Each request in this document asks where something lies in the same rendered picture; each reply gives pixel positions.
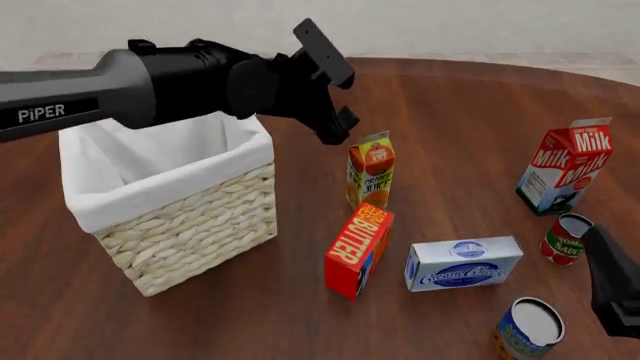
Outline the orange juice carton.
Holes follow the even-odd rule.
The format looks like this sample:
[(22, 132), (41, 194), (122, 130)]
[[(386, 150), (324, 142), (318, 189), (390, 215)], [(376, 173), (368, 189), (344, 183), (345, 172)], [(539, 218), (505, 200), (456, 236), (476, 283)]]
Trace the orange juice carton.
[(361, 203), (386, 208), (395, 161), (389, 131), (364, 137), (349, 148), (346, 199), (353, 209)]

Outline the blue and yellow soup can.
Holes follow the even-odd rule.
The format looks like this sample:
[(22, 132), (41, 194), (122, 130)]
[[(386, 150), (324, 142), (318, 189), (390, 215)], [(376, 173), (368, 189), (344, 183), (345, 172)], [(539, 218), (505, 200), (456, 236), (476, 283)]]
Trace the blue and yellow soup can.
[(565, 335), (558, 312), (534, 297), (516, 299), (493, 331), (501, 360), (541, 360)]

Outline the red and yellow butter box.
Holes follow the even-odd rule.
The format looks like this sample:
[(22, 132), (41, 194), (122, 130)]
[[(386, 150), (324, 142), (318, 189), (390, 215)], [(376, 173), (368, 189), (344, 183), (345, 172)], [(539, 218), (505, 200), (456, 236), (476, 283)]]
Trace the red and yellow butter box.
[(362, 203), (326, 251), (325, 284), (356, 300), (388, 244), (394, 215)]

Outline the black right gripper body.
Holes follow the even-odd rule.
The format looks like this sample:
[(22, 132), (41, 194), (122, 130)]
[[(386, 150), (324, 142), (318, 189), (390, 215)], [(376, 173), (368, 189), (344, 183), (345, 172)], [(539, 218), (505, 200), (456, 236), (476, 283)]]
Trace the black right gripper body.
[(640, 298), (611, 300), (593, 296), (591, 308), (609, 337), (640, 338)]

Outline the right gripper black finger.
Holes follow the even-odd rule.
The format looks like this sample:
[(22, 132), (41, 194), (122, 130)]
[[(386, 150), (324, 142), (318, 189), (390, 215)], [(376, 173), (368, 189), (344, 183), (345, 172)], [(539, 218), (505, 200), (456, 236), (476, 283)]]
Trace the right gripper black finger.
[(591, 276), (592, 303), (640, 305), (640, 264), (596, 224), (583, 236)]

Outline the red and white milk carton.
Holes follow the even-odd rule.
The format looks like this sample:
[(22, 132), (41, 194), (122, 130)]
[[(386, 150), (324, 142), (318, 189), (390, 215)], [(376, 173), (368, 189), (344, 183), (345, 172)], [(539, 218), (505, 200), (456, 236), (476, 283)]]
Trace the red and white milk carton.
[(613, 154), (611, 118), (547, 131), (516, 188), (535, 215), (570, 212)]

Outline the wicker basket with white liner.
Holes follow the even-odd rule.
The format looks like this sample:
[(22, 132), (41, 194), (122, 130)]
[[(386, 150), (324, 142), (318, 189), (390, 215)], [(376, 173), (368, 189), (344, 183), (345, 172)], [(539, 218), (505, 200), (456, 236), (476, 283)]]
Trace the wicker basket with white liner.
[(106, 119), (58, 137), (67, 208), (143, 296), (277, 234), (273, 142), (256, 118)]

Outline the white blue cream cheese box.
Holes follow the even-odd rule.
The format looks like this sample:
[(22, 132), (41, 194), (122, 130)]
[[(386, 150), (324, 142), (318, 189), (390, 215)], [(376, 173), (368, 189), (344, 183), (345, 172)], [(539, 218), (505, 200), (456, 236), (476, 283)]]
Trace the white blue cream cheese box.
[(414, 243), (405, 282), (411, 292), (502, 284), (522, 257), (513, 236)]

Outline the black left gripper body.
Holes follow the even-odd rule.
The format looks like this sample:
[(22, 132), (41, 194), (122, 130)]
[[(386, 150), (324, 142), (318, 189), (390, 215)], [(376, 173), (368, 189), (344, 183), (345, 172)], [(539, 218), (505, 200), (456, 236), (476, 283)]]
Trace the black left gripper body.
[(341, 87), (341, 53), (318, 55), (314, 58), (308, 51), (298, 51), (293, 56), (278, 53), (272, 59), (280, 80), (275, 115), (299, 122), (337, 122), (329, 88)]

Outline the red tomato sauce can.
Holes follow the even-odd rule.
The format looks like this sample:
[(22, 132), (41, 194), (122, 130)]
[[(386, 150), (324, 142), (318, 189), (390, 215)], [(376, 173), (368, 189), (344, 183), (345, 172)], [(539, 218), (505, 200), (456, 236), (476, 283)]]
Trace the red tomato sauce can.
[(557, 265), (571, 265), (583, 254), (583, 236), (593, 225), (592, 221), (582, 215), (560, 215), (540, 243), (541, 254)]

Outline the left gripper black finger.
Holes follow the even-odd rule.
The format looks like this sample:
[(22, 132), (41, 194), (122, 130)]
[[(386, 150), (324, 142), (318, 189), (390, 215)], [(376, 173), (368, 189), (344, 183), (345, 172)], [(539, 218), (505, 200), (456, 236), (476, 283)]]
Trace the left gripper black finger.
[(359, 123), (359, 118), (349, 107), (342, 107), (336, 112), (336, 128), (339, 130), (352, 130)]
[(341, 127), (336, 112), (319, 115), (305, 115), (298, 121), (309, 128), (324, 145), (338, 146), (346, 140), (346, 133)]

